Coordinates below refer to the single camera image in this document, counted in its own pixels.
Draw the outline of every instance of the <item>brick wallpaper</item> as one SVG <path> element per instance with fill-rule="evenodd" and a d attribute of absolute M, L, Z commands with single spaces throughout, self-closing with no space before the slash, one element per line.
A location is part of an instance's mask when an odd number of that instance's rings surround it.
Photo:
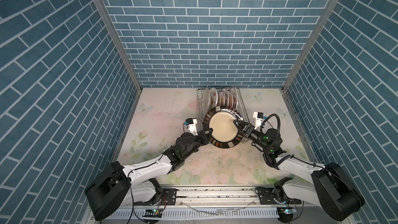
<path fill-rule="evenodd" d="M 397 223 L 398 0 L 340 0 L 288 94 L 319 160 L 366 200 L 358 223 Z"/>
<path fill-rule="evenodd" d="M 144 87 L 281 87 L 327 0 L 103 0 Z"/>
<path fill-rule="evenodd" d="M 92 0 L 0 0 L 0 223 L 79 223 L 135 95 Z"/>

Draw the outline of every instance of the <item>robotic arm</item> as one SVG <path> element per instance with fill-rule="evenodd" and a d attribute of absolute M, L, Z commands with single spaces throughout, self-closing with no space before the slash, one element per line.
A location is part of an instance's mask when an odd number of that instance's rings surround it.
<path fill-rule="evenodd" d="M 158 203 L 163 189 L 154 177 L 176 171 L 187 157 L 209 143 L 212 129 L 197 132 L 195 124 L 196 119 L 186 120 L 189 131 L 197 135 L 183 133 L 159 157 L 133 165 L 121 166 L 113 162 L 107 166 L 85 189 L 94 218 L 103 220 L 120 205 L 132 202 Z"/>
<path fill-rule="evenodd" d="M 252 141 L 252 146 L 263 153 L 266 164 L 295 174 L 308 181 L 295 181 L 285 177 L 274 184 L 275 200 L 281 204 L 291 198 L 301 199 L 322 207 L 337 221 L 344 220 L 364 205 L 365 201 L 354 183 L 335 163 L 327 165 L 313 163 L 287 154 L 282 150 L 280 121 L 276 114 L 264 119 L 257 113 L 256 127 L 248 122 L 234 121 L 239 133 Z M 270 118 L 278 120 L 277 129 L 270 128 L 262 132 L 263 124 Z M 111 215 L 120 205 L 134 202 L 147 202 L 155 205 L 160 201 L 163 189 L 154 177 L 165 175 L 179 169 L 185 159 L 209 143 L 212 129 L 197 132 L 196 119 L 189 118 L 185 124 L 190 132 L 177 138 L 176 143 L 159 157 L 138 164 L 121 166 L 119 162 L 107 166 L 85 189 L 89 205 L 96 220 L 103 220 Z"/>
<path fill-rule="evenodd" d="M 256 119 L 263 119 L 262 113 L 257 113 Z M 276 117 L 277 129 L 270 128 L 266 133 L 262 132 L 263 124 L 270 118 Z M 294 157 L 294 155 L 281 156 L 286 151 L 282 150 L 280 120 L 278 115 L 272 114 L 265 118 L 260 125 L 260 132 L 256 127 L 247 122 L 234 121 L 239 133 L 252 141 L 252 146 L 263 153 L 266 164 L 280 169 L 308 181 L 303 183 L 285 177 L 274 184 L 275 200 L 285 203 L 290 198 L 301 199 L 322 207 L 325 212 L 337 221 L 342 221 L 353 212 L 358 211 L 365 200 L 358 188 L 335 163 L 327 165 L 313 163 Z"/>

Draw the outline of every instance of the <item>plate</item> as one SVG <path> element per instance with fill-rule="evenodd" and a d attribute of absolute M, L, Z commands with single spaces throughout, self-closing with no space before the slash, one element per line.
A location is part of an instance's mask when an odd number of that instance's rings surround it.
<path fill-rule="evenodd" d="M 210 95 L 209 95 L 209 88 L 206 87 L 202 95 L 202 116 L 204 116 L 209 111 L 209 109 L 210 109 Z"/>
<path fill-rule="evenodd" d="M 224 87 L 221 89 L 221 91 L 223 91 L 225 95 L 224 105 L 228 105 L 228 90 Z"/>
<path fill-rule="evenodd" d="M 213 107 L 206 114 L 203 123 L 205 130 L 213 128 L 209 140 L 215 147 L 228 149 L 242 141 L 243 136 L 238 133 L 234 120 L 243 120 L 242 115 L 230 106 Z"/>
<path fill-rule="evenodd" d="M 220 91 L 220 106 L 225 105 L 225 94 L 223 91 Z"/>
<path fill-rule="evenodd" d="M 218 100 L 218 93 L 216 88 L 212 87 L 210 88 L 210 107 L 213 108 L 217 106 L 217 100 Z"/>
<path fill-rule="evenodd" d="M 234 97 L 232 96 L 232 92 L 228 90 L 228 106 L 232 107 L 234 103 Z"/>
<path fill-rule="evenodd" d="M 236 88 L 231 87 L 231 88 L 229 89 L 229 91 L 232 92 L 232 97 L 233 97 L 233 104 L 232 104 L 232 107 L 233 107 L 233 108 L 237 108 L 237 106 L 238 106 L 238 96 L 237 96 L 237 94 L 236 94 Z"/>
<path fill-rule="evenodd" d="M 217 106 L 219 106 L 221 103 L 221 96 L 220 96 L 220 92 L 217 91 Z"/>

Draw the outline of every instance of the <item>floral tabletop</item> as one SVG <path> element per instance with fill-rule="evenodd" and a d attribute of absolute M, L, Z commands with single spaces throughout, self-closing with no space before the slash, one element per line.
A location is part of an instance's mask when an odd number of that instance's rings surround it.
<path fill-rule="evenodd" d="M 281 119 L 281 147 L 296 157 L 307 158 L 293 121 L 278 89 L 240 89 L 249 120 L 253 111 Z M 182 133 L 183 122 L 196 117 L 196 89 L 144 88 L 118 157 L 122 164 L 143 162 L 160 155 Z M 269 120 L 274 127 L 276 118 Z M 251 142 L 231 149 L 202 146 L 175 172 L 157 177 L 160 184 L 239 185 L 273 184 L 289 173 L 268 167 Z"/>

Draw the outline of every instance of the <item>mounting plate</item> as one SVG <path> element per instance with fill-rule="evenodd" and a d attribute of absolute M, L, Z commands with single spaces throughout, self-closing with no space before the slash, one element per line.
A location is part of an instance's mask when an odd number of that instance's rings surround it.
<path fill-rule="evenodd" d="M 258 193 L 257 193 L 258 199 L 260 200 L 261 205 L 279 204 L 279 202 L 275 201 L 274 195 L 272 193 L 274 188 L 257 187 L 257 189 L 258 189 Z M 292 205 L 294 205 L 295 203 L 301 204 L 301 200 L 291 199 L 289 203 Z"/>
<path fill-rule="evenodd" d="M 176 205 L 177 189 L 163 189 L 166 205 Z M 135 202 L 134 206 L 152 206 L 148 202 Z M 164 197 L 161 197 L 160 206 L 164 206 Z"/>

